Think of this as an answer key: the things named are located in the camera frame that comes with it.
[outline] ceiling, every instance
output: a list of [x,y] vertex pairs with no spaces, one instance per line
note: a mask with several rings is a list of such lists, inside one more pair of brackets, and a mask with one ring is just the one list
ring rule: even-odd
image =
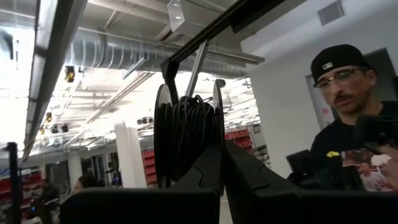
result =
[[[187,2],[219,15],[235,1],[191,0]],[[206,73],[199,74],[194,94],[199,94],[202,98],[211,97],[215,80],[225,79],[223,101],[227,128],[258,123],[256,100],[252,93],[250,79],[244,76],[246,64],[217,58],[215,54],[211,54],[212,51],[219,50],[244,55],[240,46],[242,40],[252,36],[302,2],[304,1],[287,0],[268,16],[256,21],[242,32],[233,34],[231,29],[227,29],[210,42],[210,53],[202,69]],[[61,72],[46,111],[51,112],[52,120],[44,122],[45,131],[43,134],[38,134],[33,154],[101,146],[115,139],[114,123],[122,115],[128,114],[133,119],[153,116],[157,89],[164,82],[159,68],[155,68],[155,65],[191,38],[171,31],[167,11],[168,3],[169,0],[89,0],[81,18],[80,28],[67,55],[66,63],[76,66],[75,81],[67,83],[64,80],[64,71]],[[13,32],[15,39],[20,40],[18,49],[21,52],[17,61],[6,62],[9,74],[12,74],[13,78],[0,76],[7,79],[0,83],[0,104],[10,105],[10,107],[0,109],[2,113],[0,119],[11,127],[4,131],[5,134],[0,133],[0,142],[10,139],[17,142],[23,141],[34,42],[34,33],[31,30],[34,14],[35,1],[33,0],[0,2],[0,27],[6,27],[7,30]],[[20,29],[13,29],[15,27],[30,30],[22,32]],[[93,56],[92,61],[87,60],[87,57],[93,53],[86,44],[91,41],[94,48],[98,48],[97,43],[100,42],[100,35],[103,34],[108,37],[107,52],[110,52],[111,56],[109,56],[109,61],[101,62],[101,66],[97,66],[96,56]],[[131,49],[134,47],[134,50],[138,50],[127,52],[126,46],[132,46]],[[126,55],[130,57],[129,63],[123,61],[123,56]],[[141,65],[140,69],[124,78],[126,70],[138,60],[138,57],[144,57],[146,62],[153,63]],[[187,90],[189,71],[192,69],[194,59],[194,57],[187,58],[177,75],[179,96]],[[115,100],[115,96],[119,96],[122,89],[141,77],[145,77],[143,83]],[[60,130],[64,124],[68,126],[67,133],[62,133]],[[51,132],[53,125],[58,127],[57,134]],[[137,127],[142,145],[149,147],[152,139],[151,125],[137,124]]]

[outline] white wall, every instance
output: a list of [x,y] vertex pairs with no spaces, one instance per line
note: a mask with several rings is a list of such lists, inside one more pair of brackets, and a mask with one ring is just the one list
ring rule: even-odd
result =
[[261,44],[267,28],[242,42],[245,52],[266,58],[249,76],[272,168],[282,177],[291,172],[285,157],[309,149],[320,131],[305,81],[319,51],[336,44],[355,45],[364,54],[386,47],[398,69],[398,1],[345,0],[343,5],[346,15],[325,27],[314,9],[312,20],[267,45]]

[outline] coiled black cable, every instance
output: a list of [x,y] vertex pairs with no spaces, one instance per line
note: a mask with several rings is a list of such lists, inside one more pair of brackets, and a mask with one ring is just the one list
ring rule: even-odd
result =
[[161,108],[162,148],[168,150],[170,178],[177,181],[207,146],[220,140],[220,126],[215,109],[198,95],[183,96],[176,105],[168,103]]

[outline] man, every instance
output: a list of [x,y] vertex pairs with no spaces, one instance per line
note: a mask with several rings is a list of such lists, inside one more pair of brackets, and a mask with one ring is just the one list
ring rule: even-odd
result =
[[40,199],[44,201],[44,203],[47,203],[51,200],[58,198],[57,189],[55,188],[54,185],[52,185],[49,182],[49,180],[43,179],[39,185],[40,188],[42,189],[42,194],[40,196]]
[[398,190],[398,150],[390,146],[381,146],[379,152],[391,157],[385,166],[388,184]]
[[52,224],[52,211],[57,208],[59,203],[58,191],[47,179],[42,180],[39,185],[42,189],[42,194],[40,196],[42,205],[42,209],[40,209],[39,212],[40,218],[43,224]]
[[368,192],[388,192],[391,191],[386,177],[379,172],[371,171],[371,166],[367,162],[360,165],[361,180]]
[[337,110],[340,117],[315,137],[311,148],[314,161],[323,161],[330,151],[344,152],[364,148],[353,137],[354,125],[359,115],[398,115],[396,102],[380,102],[374,97],[376,71],[356,47],[336,45],[322,50],[313,60],[311,72],[315,80],[314,87],[321,90],[326,102]]

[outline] ceiling light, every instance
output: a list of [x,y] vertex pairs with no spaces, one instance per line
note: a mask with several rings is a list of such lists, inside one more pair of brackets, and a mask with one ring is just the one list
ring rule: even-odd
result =
[[58,133],[58,127],[57,127],[56,124],[52,126],[52,128],[51,128],[51,133],[52,133],[52,134],[57,134],[57,133]]
[[216,79],[216,82],[219,84],[220,88],[224,88],[225,85],[226,85],[226,82],[225,82],[224,79],[219,79],[219,78],[217,78],[217,79]]
[[65,80],[68,83],[75,81],[75,67],[65,66]]
[[67,124],[62,125],[61,130],[63,133],[67,133],[69,131],[68,125]]
[[48,112],[45,114],[45,121],[50,123],[52,121],[52,113]]
[[44,128],[44,126],[41,126],[40,127],[40,134],[44,134],[45,133],[45,128]]

